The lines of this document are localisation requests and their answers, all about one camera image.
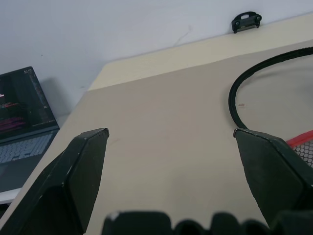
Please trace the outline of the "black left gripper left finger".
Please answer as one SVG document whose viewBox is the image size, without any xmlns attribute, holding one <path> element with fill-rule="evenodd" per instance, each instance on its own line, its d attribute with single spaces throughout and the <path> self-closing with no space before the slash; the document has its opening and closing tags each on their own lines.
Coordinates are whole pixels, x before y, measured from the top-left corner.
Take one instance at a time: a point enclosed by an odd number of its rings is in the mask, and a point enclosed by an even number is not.
<svg viewBox="0 0 313 235">
<path fill-rule="evenodd" d="M 48 164 L 2 235 L 83 235 L 99 192 L 109 130 L 83 132 Z"/>
</svg>

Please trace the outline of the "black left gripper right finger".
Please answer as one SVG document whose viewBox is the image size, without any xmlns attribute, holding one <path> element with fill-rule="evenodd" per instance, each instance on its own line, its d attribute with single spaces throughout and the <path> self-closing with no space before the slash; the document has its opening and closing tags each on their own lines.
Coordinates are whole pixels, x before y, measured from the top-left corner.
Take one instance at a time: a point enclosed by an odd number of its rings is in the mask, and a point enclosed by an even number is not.
<svg viewBox="0 0 313 235">
<path fill-rule="evenodd" d="M 312 210 L 312 132 L 284 141 L 237 128 L 234 138 L 250 191 L 268 224 L 282 211 Z"/>
</svg>

